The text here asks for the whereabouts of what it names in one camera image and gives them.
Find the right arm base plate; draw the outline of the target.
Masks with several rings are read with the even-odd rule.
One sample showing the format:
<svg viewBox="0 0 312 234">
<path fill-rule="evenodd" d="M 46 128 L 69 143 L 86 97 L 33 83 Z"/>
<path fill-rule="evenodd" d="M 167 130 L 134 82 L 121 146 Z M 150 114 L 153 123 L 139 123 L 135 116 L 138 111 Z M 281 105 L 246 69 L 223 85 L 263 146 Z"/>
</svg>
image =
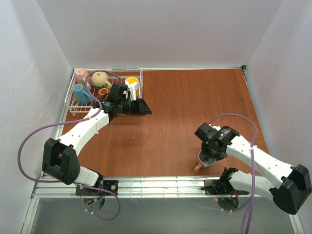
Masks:
<svg viewBox="0 0 312 234">
<path fill-rule="evenodd" d="M 249 192 L 244 190 L 235 190 L 229 182 L 222 182 L 219 179 L 207 179 L 204 180 L 204 186 L 201 190 L 206 195 L 248 195 Z"/>
</svg>

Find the dark brown glazed mug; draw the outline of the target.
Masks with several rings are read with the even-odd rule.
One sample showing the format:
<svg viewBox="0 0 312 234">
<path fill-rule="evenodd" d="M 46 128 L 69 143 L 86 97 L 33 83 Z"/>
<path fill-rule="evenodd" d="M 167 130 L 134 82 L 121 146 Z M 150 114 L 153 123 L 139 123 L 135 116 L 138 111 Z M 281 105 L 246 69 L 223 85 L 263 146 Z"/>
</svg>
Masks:
<svg viewBox="0 0 312 234">
<path fill-rule="evenodd" d="M 110 89 L 101 88 L 101 89 L 99 89 L 98 92 L 97 92 L 97 97 L 98 97 L 98 99 L 103 99 L 102 96 L 104 96 L 104 95 L 106 95 L 106 94 L 108 94 L 108 93 L 110 93 Z"/>
</svg>

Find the white mug blue handle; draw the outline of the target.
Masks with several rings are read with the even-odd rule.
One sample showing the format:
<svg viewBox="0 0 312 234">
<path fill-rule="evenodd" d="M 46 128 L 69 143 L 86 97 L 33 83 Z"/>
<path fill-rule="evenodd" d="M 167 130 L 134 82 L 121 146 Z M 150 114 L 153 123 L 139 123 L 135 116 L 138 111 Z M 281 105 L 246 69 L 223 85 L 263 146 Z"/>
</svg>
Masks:
<svg viewBox="0 0 312 234">
<path fill-rule="evenodd" d="M 95 99 L 82 84 L 76 84 L 73 87 L 73 94 L 76 101 L 82 105 L 93 102 Z"/>
</svg>

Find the yellow enamel mug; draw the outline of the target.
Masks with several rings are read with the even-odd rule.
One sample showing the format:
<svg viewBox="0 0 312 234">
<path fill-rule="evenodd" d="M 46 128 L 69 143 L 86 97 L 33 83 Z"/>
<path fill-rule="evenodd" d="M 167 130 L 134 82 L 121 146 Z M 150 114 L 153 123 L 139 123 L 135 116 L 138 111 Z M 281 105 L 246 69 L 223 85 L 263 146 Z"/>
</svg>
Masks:
<svg viewBox="0 0 312 234">
<path fill-rule="evenodd" d="M 136 91 L 136 97 L 138 97 L 139 96 L 139 90 L 141 88 L 141 85 L 139 83 L 139 79 L 136 77 L 128 77 L 128 78 L 126 78 L 125 83 L 127 85 L 134 86 L 135 91 Z"/>
</svg>

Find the white mug pink handle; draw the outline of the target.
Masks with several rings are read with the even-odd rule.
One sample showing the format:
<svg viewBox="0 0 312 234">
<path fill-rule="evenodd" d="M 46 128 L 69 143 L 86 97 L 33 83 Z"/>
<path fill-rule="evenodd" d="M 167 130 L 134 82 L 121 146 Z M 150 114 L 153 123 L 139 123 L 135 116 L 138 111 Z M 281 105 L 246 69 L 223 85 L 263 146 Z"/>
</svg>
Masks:
<svg viewBox="0 0 312 234">
<path fill-rule="evenodd" d="M 194 168 L 194 172 L 198 172 L 200 169 L 206 169 L 213 166 L 216 163 L 215 158 L 207 158 L 202 151 L 198 153 L 198 164 Z"/>
</svg>

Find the pink faceted mug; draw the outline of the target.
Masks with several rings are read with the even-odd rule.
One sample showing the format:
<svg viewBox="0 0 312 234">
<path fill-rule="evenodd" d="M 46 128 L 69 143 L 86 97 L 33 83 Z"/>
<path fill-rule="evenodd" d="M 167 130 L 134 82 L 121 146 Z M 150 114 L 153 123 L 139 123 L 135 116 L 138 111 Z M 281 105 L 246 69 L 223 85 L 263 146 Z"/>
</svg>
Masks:
<svg viewBox="0 0 312 234">
<path fill-rule="evenodd" d="M 91 78 L 88 78 L 87 83 L 85 83 L 87 76 L 89 75 L 89 72 L 86 71 L 84 68 L 77 68 L 74 71 L 74 77 L 76 79 L 76 82 L 78 84 L 83 85 L 84 87 L 86 87 L 88 90 L 91 89 L 92 87 L 92 82 L 91 82 Z"/>
</svg>

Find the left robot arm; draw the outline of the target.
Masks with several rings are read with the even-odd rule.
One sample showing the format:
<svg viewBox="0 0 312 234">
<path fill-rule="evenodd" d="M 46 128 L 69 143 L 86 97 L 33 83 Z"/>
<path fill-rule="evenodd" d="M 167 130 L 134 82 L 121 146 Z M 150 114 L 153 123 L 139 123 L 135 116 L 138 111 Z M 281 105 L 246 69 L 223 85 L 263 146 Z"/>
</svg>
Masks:
<svg viewBox="0 0 312 234">
<path fill-rule="evenodd" d="M 86 143 L 119 114 L 152 114 L 144 99 L 136 96 L 139 88 L 137 82 L 113 83 L 110 93 L 103 95 L 82 121 L 58 139 L 48 139 L 44 145 L 43 172 L 66 185 L 94 187 L 99 184 L 100 173 L 80 166 L 78 155 Z"/>
</svg>

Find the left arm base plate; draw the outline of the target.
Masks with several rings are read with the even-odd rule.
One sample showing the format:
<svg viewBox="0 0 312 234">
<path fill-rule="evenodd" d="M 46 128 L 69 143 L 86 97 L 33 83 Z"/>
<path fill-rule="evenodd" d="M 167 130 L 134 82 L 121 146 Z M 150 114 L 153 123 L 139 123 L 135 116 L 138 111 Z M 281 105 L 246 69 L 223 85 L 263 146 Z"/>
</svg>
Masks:
<svg viewBox="0 0 312 234">
<path fill-rule="evenodd" d="M 75 195 L 78 196 L 101 196 L 101 195 L 117 195 L 118 180 L 104 180 L 94 187 L 94 189 L 85 188 L 77 185 Z"/>
</svg>

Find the beige speckled round mug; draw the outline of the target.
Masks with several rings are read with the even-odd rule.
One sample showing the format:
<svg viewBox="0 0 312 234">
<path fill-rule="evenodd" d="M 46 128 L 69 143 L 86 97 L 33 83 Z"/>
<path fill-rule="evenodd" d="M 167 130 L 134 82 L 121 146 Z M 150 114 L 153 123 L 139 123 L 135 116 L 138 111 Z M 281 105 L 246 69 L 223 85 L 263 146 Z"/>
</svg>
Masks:
<svg viewBox="0 0 312 234">
<path fill-rule="evenodd" d="M 109 81 L 109 76 L 105 72 L 95 72 L 91 77 L 91 82 L 93 86 L 97 88 L 107 88 L 111 89 L 112 84 Z"/>
</svg>

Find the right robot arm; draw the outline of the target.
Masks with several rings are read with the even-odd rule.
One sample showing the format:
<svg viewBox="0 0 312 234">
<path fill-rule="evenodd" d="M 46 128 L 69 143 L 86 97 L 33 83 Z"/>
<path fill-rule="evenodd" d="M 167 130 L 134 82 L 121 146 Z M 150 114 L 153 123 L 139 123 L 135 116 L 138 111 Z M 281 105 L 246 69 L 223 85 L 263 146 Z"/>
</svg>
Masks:
<svg viewBox="0 0 312 234">
<path fill-rule="evenodd" d="M 312 193 L 312 183 L 307 167 L 292 166 L 282 162 L 251 144 L 229 126 L 212 127 L 203 123 L 195 131 L 201 140 L 199 164 L 195 171 L 207 168 L 217 161 L 233 156 L 249 166 L 254 166 L 259 176 L 252 176 L 237 168 L 225 168 L 219 179 L 205 182 L 206 194 L 231 195 L 254 192 L 269 200 L 284 212 L 295 215 Z"/>
</svg>

